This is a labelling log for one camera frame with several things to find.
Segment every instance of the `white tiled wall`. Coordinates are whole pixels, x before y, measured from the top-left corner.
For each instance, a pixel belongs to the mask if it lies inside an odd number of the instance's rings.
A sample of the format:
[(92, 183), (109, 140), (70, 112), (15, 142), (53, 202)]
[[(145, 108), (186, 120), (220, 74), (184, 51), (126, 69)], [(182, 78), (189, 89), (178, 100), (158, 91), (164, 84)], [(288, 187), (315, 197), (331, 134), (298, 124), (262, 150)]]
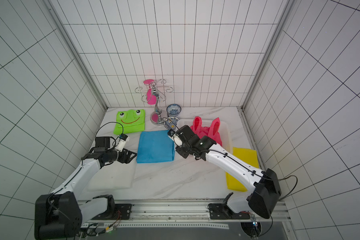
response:
[(299, 179), (298, 239), (360, 239), (360, 0), (297, 0), (245, 113), (267, 167)]
[(52, 0), (111, 107), (144, 106), (135, 89), (162, 78), (162, 106), (242, 105), (286, 2)]
[(79, 164), (104, 115), (40, 0), (0, 0), (0, 239)]

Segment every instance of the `bunny ear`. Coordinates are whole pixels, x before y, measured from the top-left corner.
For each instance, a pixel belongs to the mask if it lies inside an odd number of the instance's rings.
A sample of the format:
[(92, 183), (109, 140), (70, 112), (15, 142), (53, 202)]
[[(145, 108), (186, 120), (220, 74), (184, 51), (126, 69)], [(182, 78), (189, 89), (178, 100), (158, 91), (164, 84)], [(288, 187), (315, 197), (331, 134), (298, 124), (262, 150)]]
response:
[(195, 117), (193, 120), (193, 132), (198, 133), (200, 132), (200, 128), (202, 126), (202, 118), (201, 117)]
[(209, 128), (209, 134), (214, 136), (216, 133), (218, 133), (220, 127), (220, 118), (216, 118)]

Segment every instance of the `black cable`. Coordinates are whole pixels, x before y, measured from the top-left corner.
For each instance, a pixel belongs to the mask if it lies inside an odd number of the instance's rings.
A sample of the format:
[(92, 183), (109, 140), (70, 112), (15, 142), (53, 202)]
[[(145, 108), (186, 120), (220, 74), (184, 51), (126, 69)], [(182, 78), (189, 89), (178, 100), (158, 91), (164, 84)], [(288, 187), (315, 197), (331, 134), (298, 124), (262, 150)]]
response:
[(267, 232), (269, 232), (269, 230), (271, 229), (271, 227), (272, 227), (272, 225), (273, 225), (273, 218), (272, 218), (272, 216), (270, 216), (270, 217), (271, 217), (271, 220), (272, 220), (271, 226), (268, 228), (268, 230), (267, 230), (265, 233), (262, 233), (262, 234), (258, 235), (257, 237), (261, 237), (261, 236), (265, 235), (265, 234), (266, 234)]
[(73, 175), (73, 177), (64, 185), (64, 187), (66, 187), (67, 185), (68, 185), (68, 183), (70, 183), (71, 181), (72, 181), (72, 179), (74, 179), (75, 177), (76, 177), (76, 175), (77, 174), (79, 174), (79, 172), (80, 172), (80, 170), (82, 169), (82, 167), (81, 168), (79, 168), (79, 170), (77, 171), (77, 173), (75, 174), (75, 175)]
[(278, 201), (281, 201), (281, 200), (285, 199), (286, 197), (291, 196), (291, 195), (290, 195), (290, 194), (291, 194), (291, 192), (295, 189), (296, 185), (298, 185), (298, 177), (297, 177), (297, 176), (295, 176), (295, 175), (291, 175), (291, 176), (293, 176), (293, 177), (295, 177), (295, 178), (296, 178), (296, 183), (295, 183), (295, 185), (293, 186), (292, 190), (288, 192), (288, 194), (287, 194), (287, 195), (283, 196), (283, 197), (282, 197), (282, 198), (280, 198)]
[(106, 233), (107, 232), (107, 229), (109, 230), (113, 225), (115, 225), (115, 223), (117, 223), (117, 221), (119, 221), (119, 224), (120, 224), (120, 221), (121, 221), (121, 212), (118, 211), (118, 216), (117, 216), (117, 219), (114, 223), (112, 223), (111, 225), (109, 225), (107, 228), (103, 229), (102, 231), (100, 231), (98, 234), (103, 234), (103, 233)]
[[(106, 124), (104, 124), (103, 126), (101, 126), (101, 127), (99, 128), (99, 130), (100, 130), (102, 127), (104, 127), (105, 125), (107, 125), (108, 123), (112, 123), (112, 122), (107, 122)], [(121, 125), (121, 128), (122, 128), (121, 134), (123, 134), (123, 133), (124, 133), (124, 127), (123, 127), (123, 125), (122, 125), (120, 122), (113, 122), (113, 123), (118, 123), (118, 124)]]
[(58, 209), (57, 207), (55, 207), (52, 203), (51, 203), (51, 197), (54, 195), (55, 193), (51, 193), (50, 195), (49, 195), (49, 197), (47, 198), (47, 202), (48, 202), (48, 204), (51, 206), (51, 209), (52, 208), (54, 208), (54, 209), (56, 209), (58, 212), (60, 212), (62, 215), (64, 215), (66, 218), (68, 218), (68, 220), (70, 221), (71, 219), (65, 214), (65, 213), (63, 213), (62, 211), (60, 211), (60, 209)]
[(110, 149), (108, 149), (107, 151), (111, 151), (111, 150), (114, 150), (115, 149), (115, 147), (116, 147), (116, 140), (119, 138), (119, 137), (116, 137), (116, 139), (114, 138), (114, 137), (110, 137), (110, 138), (112, 138), (113, 139), (113, 143), (112, 143), (112, 148), (110, 148)]
[(217, 150), (213, 150), (213, 149), (207, 149), (207, 150), (202, 150), (200, 152), (207, 152), (207, 151), (214, 151), (214, 152), (218, 152), (220, 154), (222, 154), (223, 156), (227, 156), (229, 157), (230, 159), (232, 159), (233, 161), (235, 161), (237, 164), (239, 164), (240, 166), (244, 167), (245, 169), (247, 169), (249, 172), (251, 172), (252, 174), (258, 176), (258, 177), (261, 177), (262, 179), (265, 179), (265, 180), (270, 180), (270, 181), (281, 181), (281, 180), (287, 180), (288, 178), (290, 177), (295, 177), (297, 179), (297, 177), (295, 175), (289, 175), (288, 177), (285, 177), (285, 178), (282, 178), (282, 179), (270, 179), (270, 178), (266, 178), (266, 177), (263, 177), (263, 176), (260, 176), (258, 174), (256, 174), (255, 172), (251, 171), (249, 168), (241, 165), (239, 162), (237, 162), (235, 159), (233, 159), (232, 157), (228, 156), (228, 153), (225, 154), (225, 153), (222, 153), (221, 151), (217, 151)]
[(94, 237), (94, 236), (96, 236), (96, 234), (95, 234), (95, 235), (91, 235), (91, 233), (88, 233), (88, 230), (89, 230), (89, 228), (90, 228), (91, 226), (96, 225), (96, 228), (95, 228), (94, 230), (91, 230), (92, 232), (95, 232), (95, 231), (96, 231), (96, 229), (97, 229), (97, 225), (98, 225), (98, 224), (99, 224), (98, 222), (95, 222), (95, 223), (91, 223), (91, 224), (89, 224), (89, 225), (87, 226), (86, 231), (84, 232), (84, 238), (85, 238), (86, 236), (90, 236), (90, 237)]

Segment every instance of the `blue and white bowl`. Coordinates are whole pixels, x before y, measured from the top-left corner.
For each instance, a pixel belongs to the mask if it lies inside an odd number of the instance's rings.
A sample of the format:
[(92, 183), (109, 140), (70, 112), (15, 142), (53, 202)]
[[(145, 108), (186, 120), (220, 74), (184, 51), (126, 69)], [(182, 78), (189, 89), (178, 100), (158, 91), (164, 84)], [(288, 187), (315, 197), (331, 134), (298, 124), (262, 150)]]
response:
[(171, 104), (167, 107), (168, 116), (177, 116), (181, 112), (181, 107), (178, 104)]
[(179, 119), (176, 117), (168, 117), (164, 120), (164, 126), (168, 130), (172, 129), (173, 131), (176, 131), (176, 125), (178, 121)]

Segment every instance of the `metal cup holder stand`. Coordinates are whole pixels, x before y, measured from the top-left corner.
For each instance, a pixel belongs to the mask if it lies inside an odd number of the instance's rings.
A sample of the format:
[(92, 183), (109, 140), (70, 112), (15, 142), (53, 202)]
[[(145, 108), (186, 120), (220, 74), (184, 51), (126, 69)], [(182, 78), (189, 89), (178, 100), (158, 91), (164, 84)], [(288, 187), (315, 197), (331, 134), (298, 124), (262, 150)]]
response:
[[(165, 79), (160, 79), (159, 83), (166, 84), (167, 81)], [(151, 114), (150, 119), (151, 119), (151, 122), (153, 124), (155, 124), (155, 125), (163, 125), (164, 124), (164, 119), (161, 117), (162, 110), (160, 108), (158, 108), (157, 104), (158, 104), (158, 102), (164, 102), (167, 99), (167, 97), (160, 90), (158, 90), (158, 88), (165, 88), (165, 91), (167, 93), (173, 92), (173, 88), (170, 87), (170, 86), (157, 86), (157, 83), (154, 82), (154, 81), (151, 82), (150, 84), (144, 84), (144, 85), (147, 86), (147, 89), (143, 90), (142, 87), (138, 87), (138, 88), (135, 89), (135, 92), (136, 93), (143, 93), (145, 91), (148, 91), (149, 89), (151, 90), (150, 98), (148, 99), (148, 96), (145, 94), (145, 95), (143, 95), (141, 97), (141, 100), (144, 103), (148, 103), (152, 99), (152, 97), (156, 98), (155, 110)]]

